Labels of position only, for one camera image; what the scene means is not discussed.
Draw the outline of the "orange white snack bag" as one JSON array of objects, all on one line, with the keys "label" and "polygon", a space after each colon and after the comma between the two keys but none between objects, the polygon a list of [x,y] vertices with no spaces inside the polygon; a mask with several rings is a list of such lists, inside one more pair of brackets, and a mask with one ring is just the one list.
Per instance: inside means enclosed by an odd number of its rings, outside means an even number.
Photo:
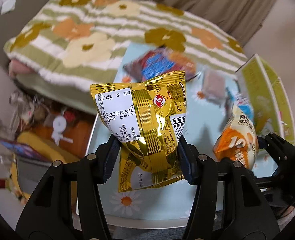
[{"label": "orange white snack bag", "polygon": [[229,158],[249,170],[253,168],[259,152],[258,139],[252,121],[239,106],[233,105],[230,119],[212,151],[218,161]]}]

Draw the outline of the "gold snack bag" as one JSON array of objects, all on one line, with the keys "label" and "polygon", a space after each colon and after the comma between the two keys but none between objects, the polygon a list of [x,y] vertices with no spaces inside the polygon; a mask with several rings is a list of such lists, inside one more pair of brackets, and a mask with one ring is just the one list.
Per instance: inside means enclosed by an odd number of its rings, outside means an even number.
[{"label": "gold snack bag", "polygon": [[102,123],[122,144],[119,192],[183,179],[176,151],[186,119],[184,71],[141,83],[94,84],[90,91]]}]

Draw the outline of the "blue white snack bag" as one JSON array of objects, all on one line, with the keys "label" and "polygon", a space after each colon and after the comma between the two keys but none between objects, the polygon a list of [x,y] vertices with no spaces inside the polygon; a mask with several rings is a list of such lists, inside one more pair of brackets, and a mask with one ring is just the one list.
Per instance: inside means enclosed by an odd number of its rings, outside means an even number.
[{"label": "blue white snack bag", "polygon": [[254,109],[250,100],[245,97],[240,92],[233,92],[228,87],[226,87],[226,102],[225,102],[225,109],[227,115],[231,115],[233,110],[233,105],[237,105],[243,113],[250,118],[250,120],[254,121]]}]

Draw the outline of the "red blue snack bag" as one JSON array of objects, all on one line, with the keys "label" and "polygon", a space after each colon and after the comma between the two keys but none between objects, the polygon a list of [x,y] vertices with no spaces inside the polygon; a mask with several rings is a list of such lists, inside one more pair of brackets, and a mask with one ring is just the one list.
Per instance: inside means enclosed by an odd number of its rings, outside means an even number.
[{"label": "red blue snack bag", "polygon": [[123,70],[139,82],[174,71],[184,71],[186,81],[197,74],[196,63],[192,59],[165,47],[149,50],[138,59],[125,64]]}]

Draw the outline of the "blue daisy tablecloth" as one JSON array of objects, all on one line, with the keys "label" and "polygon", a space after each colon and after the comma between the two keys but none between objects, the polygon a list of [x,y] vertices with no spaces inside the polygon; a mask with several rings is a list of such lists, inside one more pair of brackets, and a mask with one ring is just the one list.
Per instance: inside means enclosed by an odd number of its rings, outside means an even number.
[{"label": "blue daisy tablecloth", "polygon": [[196,72],[176,70],[166,49],[132,43],[128,46],[112,83],[94,85],[92,99],[97,119],[88,153],[96,153],[108,141],[117,143],[117,160],[110,179],[99,185],[105,216],[117,219],[188,219],[196,185],[184,179],[178,150],[184,142],[214,163],[217,139],[227,135],[228,150],[242,166],[254,168],[256,135],[254,120],[233,105],[239,118],[226,128],[231,116],[224,99],[201,99],[205,78],[213,74],[223,94],[239,90],[236,77],[198,63]]}]

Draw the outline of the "brown flat snack packet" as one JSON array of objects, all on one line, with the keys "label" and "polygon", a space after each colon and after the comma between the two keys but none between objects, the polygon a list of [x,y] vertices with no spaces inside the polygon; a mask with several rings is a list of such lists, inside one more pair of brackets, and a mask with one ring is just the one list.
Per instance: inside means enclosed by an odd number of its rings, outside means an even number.
[{"label": "brown flat snack packet", "polygon": [[206,69],[202,92],[206,99],[222,104],[225,100],[225,78],[216,70]]}]

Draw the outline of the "green cardboard storage box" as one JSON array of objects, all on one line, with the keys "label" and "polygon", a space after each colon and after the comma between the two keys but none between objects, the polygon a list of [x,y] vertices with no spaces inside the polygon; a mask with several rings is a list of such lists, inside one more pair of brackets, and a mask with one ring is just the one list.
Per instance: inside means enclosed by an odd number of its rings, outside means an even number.
[{"label": "green cardboard storage box", "polygon": [[252,104],[256,135],[273,132],[295,145],[295,123],[281,78],[258,54],[236,71],[240,92]]}]

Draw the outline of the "striped floral blanket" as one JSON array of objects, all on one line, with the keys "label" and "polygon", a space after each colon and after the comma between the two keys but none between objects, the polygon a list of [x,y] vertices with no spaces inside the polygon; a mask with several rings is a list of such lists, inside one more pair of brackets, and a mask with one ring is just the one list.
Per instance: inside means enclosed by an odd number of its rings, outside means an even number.
[{"label": "striped floral blanket", "polygon": [[166,46],[228,73],[247,59],[239,42],[208,20],[137,0],[49,0],[4,52],[48,83],[86,92],[114,80],[132,43]]}]

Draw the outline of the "white wall switch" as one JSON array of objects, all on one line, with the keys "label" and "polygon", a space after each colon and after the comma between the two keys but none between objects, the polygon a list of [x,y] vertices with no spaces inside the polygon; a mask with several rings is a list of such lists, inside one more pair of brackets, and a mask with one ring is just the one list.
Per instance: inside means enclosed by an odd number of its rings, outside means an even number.
[{"label": "white wall switch", "polygon": [[16,0],[2,0],[1,15],[9,13],[15,9]]}]

